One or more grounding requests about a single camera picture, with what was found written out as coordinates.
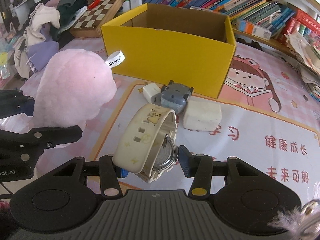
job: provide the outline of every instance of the gray toy car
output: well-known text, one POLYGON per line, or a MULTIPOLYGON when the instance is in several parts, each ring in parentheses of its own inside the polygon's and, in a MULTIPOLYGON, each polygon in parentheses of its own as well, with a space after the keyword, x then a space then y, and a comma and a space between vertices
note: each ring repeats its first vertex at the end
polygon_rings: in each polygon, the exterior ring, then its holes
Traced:
POLYGON ((170 80, 169 85, 164 85, 161 88, 161 106, 173 109, 176 114, 181 113, 187 105, 193 89, 193 87, 190 88, 170 80))

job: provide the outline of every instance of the barcode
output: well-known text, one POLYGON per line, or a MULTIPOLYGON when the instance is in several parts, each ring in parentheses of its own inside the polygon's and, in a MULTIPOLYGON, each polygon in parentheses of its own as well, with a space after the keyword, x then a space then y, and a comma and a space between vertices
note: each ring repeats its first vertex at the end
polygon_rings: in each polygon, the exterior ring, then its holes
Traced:
POLYGON ((268 32, 264 32, 263 33, 263 38, 264 39, 268 39, 269 38, 269 33, 268 32))

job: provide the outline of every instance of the open box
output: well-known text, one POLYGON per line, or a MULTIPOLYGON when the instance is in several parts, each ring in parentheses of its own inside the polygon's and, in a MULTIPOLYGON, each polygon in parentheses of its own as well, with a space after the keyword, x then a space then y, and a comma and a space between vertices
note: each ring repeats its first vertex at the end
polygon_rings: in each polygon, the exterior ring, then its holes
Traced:
POLYGON ((170 80, 217 98, 236 41, 229 17, 207 11, 143 4, 101 27, 108 55, 125 61, 113 73, 160 84, 170 80))

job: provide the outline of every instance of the chessboard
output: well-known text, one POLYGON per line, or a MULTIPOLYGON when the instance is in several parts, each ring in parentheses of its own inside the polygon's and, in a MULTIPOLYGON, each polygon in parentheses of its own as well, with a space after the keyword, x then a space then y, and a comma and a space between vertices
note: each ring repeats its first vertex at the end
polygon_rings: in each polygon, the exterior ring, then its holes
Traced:
POLYGON ((70 32, 75 38, 101 37, 101 26, 113 19, 125 0, 101 0, 90 11, 86 11, 70 32))

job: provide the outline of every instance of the eraser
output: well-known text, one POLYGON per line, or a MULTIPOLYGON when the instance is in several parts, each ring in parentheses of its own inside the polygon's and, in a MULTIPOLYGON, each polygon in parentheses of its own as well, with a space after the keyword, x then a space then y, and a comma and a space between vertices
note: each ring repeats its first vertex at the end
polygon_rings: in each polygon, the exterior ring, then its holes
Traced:
POLYGON ((183 127, 191 130, 214 131, 221 120, 220 104, 189 100, 183 117, 183 127))
POLYGON ((142 91, 144 98, 152 104, 156 103, 156 95, 161 92, 160 88, 156 85, 156 83, 145 85, 142 91))

